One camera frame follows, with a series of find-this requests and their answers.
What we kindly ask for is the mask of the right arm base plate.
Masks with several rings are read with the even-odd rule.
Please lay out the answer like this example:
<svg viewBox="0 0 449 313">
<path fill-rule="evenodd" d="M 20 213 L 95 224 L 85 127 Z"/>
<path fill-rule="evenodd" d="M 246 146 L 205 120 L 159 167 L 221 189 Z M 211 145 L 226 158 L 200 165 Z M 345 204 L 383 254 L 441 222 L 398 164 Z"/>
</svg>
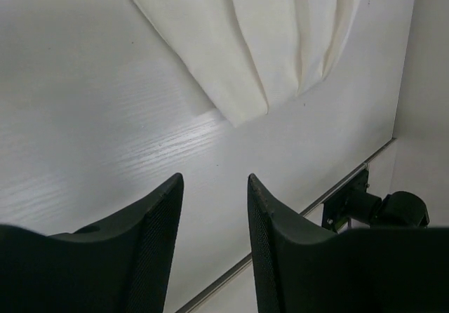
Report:
<svg viewBox="0 0 449 313">
<path fill-rule="evenodd" d="M 346 215 L 346 207 L 355 192 L 366 192 L 368 188 L 368 170 L 362 168 L 348 181 L 338 187 L 324 202 L 321 226 L 332 232 L 351 227 L 351 218 Z"/>
</svg>

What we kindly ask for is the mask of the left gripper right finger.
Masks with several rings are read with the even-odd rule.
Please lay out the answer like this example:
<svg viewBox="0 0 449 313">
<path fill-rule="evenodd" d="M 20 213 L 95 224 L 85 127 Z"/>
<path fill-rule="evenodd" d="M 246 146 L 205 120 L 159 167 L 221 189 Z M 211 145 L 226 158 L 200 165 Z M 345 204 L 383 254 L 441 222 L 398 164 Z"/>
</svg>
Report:
<svg viewBox="0 0 449 313">
<path fill-rule="evenodd" d="M 295 231 L 256 175 L 247 206 L 259 312 L 448 311 L 447 228 Z"/>
</svg>

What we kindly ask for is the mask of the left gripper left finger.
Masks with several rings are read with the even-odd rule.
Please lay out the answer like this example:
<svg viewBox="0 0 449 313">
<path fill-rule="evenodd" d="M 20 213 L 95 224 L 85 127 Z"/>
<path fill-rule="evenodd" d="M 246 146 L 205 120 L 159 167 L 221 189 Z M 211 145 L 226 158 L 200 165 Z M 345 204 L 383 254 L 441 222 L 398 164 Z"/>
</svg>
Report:
<svg viewBox="0 0 449 313">
<path fill-rule="evenodd" d="M 184 181 L 72 233 L 1 226 L 2 312 L 162 312 Z"/>
</svg>

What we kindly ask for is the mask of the white fabric skirt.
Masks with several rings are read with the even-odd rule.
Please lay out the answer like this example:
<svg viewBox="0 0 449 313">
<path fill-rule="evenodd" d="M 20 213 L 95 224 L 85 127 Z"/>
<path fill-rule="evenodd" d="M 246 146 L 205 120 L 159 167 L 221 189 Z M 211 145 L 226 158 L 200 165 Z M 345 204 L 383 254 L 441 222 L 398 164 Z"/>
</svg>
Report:
<svg viewBox="0 0 449 313">
<path fill-rule="evenodd" d="M 133 0 L 234 126 L 321 83 L 361 0 Z"/>
</svg>

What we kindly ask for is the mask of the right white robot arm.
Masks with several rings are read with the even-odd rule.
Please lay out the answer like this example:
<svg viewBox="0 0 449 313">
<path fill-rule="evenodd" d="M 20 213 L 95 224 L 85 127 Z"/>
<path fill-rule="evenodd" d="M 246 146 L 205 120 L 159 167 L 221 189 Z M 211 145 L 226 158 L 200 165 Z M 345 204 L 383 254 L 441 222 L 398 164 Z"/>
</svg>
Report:
<svg viewBox="0 0 449 313">
<path fill-rule="evenodd" d="M 430 223 L 424 201 L 405 191 L 388 194 L 383 199 L 353 191 L 346 200 L 343 214 L 370 227 L 427 227 Z"/>
</svg>

